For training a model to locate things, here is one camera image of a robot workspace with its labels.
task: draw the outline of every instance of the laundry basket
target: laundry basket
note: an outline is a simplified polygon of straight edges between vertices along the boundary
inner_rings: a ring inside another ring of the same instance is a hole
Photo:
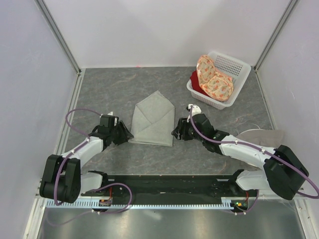
[[[200,101],[203,101],[204,103],[213,106],[219,110],[224,109],[225,107],[230,107],[235,102],[241,88],[243,88],[243,85],[249,75],[249,72],[251,71],[251,66],[243,61],[240,61],[236,58],[212,51],[208,54],[213,60],[215,67],[226,73],[227,75],[231,76],[233,78],[233,84],[234,84],[234,91],[229,97],[227,101],[220,102],[217,100],[212,99],[211,97],[208,97],[206,95],[203,95],[195,90],[193,90],[191,86],[191,80],[187,83],[187,89],[191,92],[191,95]]]

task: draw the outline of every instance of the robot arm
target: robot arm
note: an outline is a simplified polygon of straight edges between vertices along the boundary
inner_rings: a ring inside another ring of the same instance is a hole
[[[57,200],[67,203],[73,203],[79,194],[92,188],[99,188],[102,183],[101,172],[91,171],[91,173],[81,175],[81,168],[93,156],[105,150],[113,142],[120,145],[133,138],[122,121],[113,115],[102,115],[100,124],[96,126],[83,143],[74,149],[62,155],[51,155],[48,157],[42,181],[40,185],[40,196],[53,199],[54,184],[58,169],[63,159],[69,155],[72,156],[65,163],[60,175]]]
[[[172,132],[172,135],[175,136],[176,139],[197,139],[201,141],[203,146],[210,152],[230,156],[232,158],[244,161],[250,165],[259,167],[261,169],[259,171],[251,172],[241,170],[240,174],[237,176],[237,185],[245,191],[251,189],[271,189],[284,199],[291,200],[294,197],[304,183],[304,178],[294,170],[283,164],[280,164],[271,156],[264,153],[265,150],[282,158],[284,161],[298,168],[308,176],[308,171],[301,164],[290,148],[284,145],[281,145],[277,149],[271,147],[262,147],[239,140],[227,132],[217,129],[215,130],[205,114],[201,113],[201,110],[198,106],[188,105],[186,109],[190,110],[191,107],[193,107],[192,119],[196,128],[202,135],[218,142],[210,142],[199,135],[190,122],[190,116],[188,116],[188,118],[179,119],[177,127]],[[258,151],[248,145],[238,144],[238,142],[254,145],[258,148],[261,148],[262,151]]]

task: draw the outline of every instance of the marbled gray floor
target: marbled gray floor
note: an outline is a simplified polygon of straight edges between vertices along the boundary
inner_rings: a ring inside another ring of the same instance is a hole
[[[175,125],[187,116],[185,107],[201,107],[217,129],[237,135],[251,128],[271,129],[255,73],[251,71],[234,105],[217,110],[194,99],[186,83],[195,67],[87,69],[77,107],[103,114],[113,111],[131,128],[135,104],[159,90],[175,106]],[[73,125],[86,132],[99,123],[89,112],[76,112]],[[71,131],[66,150],[84,140]],[[173,147],[124,143],[111,145],[93,157],[82,171],[99,170],[108,174],[232,174],[237,169],[253,169],[239,160],[208,152],[200,142],[177,141]]]

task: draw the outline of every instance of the metal beam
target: metal beam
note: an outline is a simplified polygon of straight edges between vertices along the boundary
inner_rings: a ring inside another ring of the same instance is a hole
[[[56,37],[57,41],[59,42],[60,46],[62,47],[63,51],[65,52],[66,56],[68,57],[70,63],[72,64],[75,71],[80,74],[81,68],[79,67],[78,63],[76,62],[74,56],[72,55],[70,48],[66,44],[61,31],[59,30],[57,24],[55,23],[47,5],[45,4],[44,0],[34,0],[37,6],[39,7],[42,15],[44,16],[45,20],[49,24],[54,36]]]
[[[288,3],[288,6],[286,7],[283,15],[281,16],[279,22],[277,23],[277,26],[275,28],[275,30],[273,31],[270,39],[268,40],[263,52],[261,53],[256,65],[254,66],[255,71],[257,72],[260,68],[260,66],[262,65],[262,63],[264,62],[266,56],[268,55],[270,49],[272,48],[272,46],[274,45],[279,33],[282,31],[285,23],[287,22],[289,16],[291,15],[292,11],[295,9],[297,3],[299,2],[299,0],[290,0],[290,2]]]

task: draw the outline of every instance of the reflective metal surface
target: reflective metal surface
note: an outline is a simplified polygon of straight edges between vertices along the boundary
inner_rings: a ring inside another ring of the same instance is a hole
[[[257,202],[245,216],[219,210],[131,209],[87,214],[60,227],[42,221],[38,239],[304,239],[294,202]],[[62,223],[88,209],[46,209]]]

